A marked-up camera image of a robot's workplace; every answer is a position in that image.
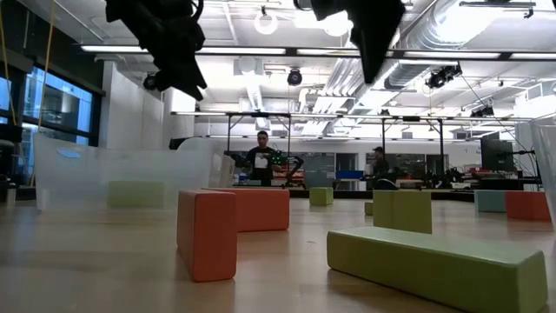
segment window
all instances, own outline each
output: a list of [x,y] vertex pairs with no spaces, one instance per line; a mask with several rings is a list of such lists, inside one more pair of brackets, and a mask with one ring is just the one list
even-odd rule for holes
[[8,95],[8,88],[7,86],[8,81],[4,78],[0,77],[0,110],[9,110],[10,109],[10,97]]
[[[44,70],[34,68],[25,84],[26,117],[39,118]],[[90,132],[93,95],[52,74],[46,76],[43,120]]]
[[[35,159],[33,155],[33,141],[31,140],[31,138],[33,137],[34,134],[36,134],[37,130],[38,130],[38,126],[29,123],[23,123],[22,149],[28,167],[27,170],[23,171],[23,173],[26,176],[29,176],[28,179],[30,178],[31,173],[33,172],[33,165],[35,164]],[[89,139],[87,137],[68,134],[58,130],[50,130],[43,126],[41,127],[41,134],[49,138],[64,140],[70,143],[89,145]],[[21,159],[19,160],[19,167],[23,168],[23,160]]]

